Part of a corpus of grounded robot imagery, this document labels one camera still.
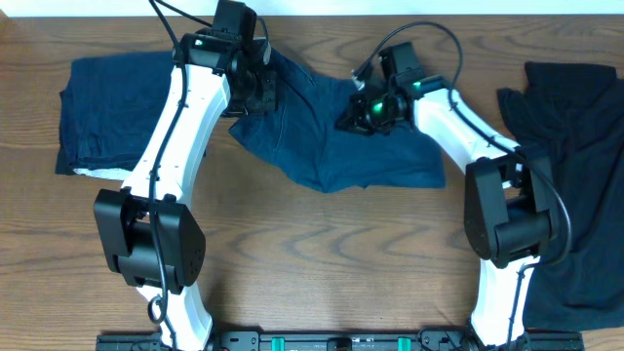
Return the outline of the blue denim shorts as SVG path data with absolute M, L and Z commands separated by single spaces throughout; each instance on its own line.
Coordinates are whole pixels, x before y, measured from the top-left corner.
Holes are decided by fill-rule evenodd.
M 389 135 L 338 130 L 354 85 L 321 75 L 272 51 L 278 107 L 236 121 L 229 133 L 292 181 L 333 193 L 359 186 L 443 188 L 442 151 L 429 136 L 399 127 Z

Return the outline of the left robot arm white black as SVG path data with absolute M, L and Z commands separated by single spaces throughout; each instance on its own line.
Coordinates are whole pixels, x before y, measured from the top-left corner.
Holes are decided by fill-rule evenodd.
M 272 110 L 276 74 L 266 36 L 186 34 L 169 94 L 134 169 L 94 203 L 108 268 L 147 301 L 152 334 L 105 334 L 99 350 L 208 350 L 213 318 L 197 285 L 206 238 L 191 212 L 196 175 L 222 115 Z

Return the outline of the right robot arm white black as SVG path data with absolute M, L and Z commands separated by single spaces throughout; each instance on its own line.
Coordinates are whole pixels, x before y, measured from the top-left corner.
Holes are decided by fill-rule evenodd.
M 560 232 L 564 213 L 546 155 L 501 135 L 440 75 L 393 74 L 383 83 L 355 80 L 337 122 L 363 135 L 406 123 L 431 138 L 464 175 L 463 225 L 480 259 L 477 300 L 465 350 L 521 350 L 533 271 Z

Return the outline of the folded navy clothes stack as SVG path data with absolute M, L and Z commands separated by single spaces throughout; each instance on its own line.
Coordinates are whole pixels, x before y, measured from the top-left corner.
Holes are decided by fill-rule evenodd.
M 168 52 L 78 58 L 59 93 L 55 173 L 132 171 L 167 100 L 174 64 Z

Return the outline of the white folded cloth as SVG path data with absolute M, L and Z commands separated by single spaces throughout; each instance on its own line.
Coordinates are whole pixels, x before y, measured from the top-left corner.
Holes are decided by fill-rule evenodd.
M 117 180 L 117 181 L 123 181 L 131 174 L 131 171 L 120 169 L 120 168 L 97 169 L 97 170 L 74 169 L 73 172 L 80 176 L 88 176 L 88 177 L 107 179 L 107 180 Z

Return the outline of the black garment pile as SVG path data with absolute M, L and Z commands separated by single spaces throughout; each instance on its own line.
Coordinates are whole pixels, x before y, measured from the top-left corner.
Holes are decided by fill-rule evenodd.
M 571 250 L 532 274 L 529 328 L 589 331 L 623 324 L 623 80 L 615 68 L 528 62 L 524 92 L 498 104 L 520 144 L 548 151 L 571 219 Z

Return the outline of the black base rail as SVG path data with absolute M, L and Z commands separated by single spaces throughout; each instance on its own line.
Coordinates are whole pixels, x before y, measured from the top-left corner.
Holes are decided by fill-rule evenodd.
M 461 351 L 485 347 L 467 331 L 429 329 L 417 333 L 322 334 L 224 332 L 207 351 Z M 579 332 L 533 331 L 509 347 L 518 351 L 583 351 Z

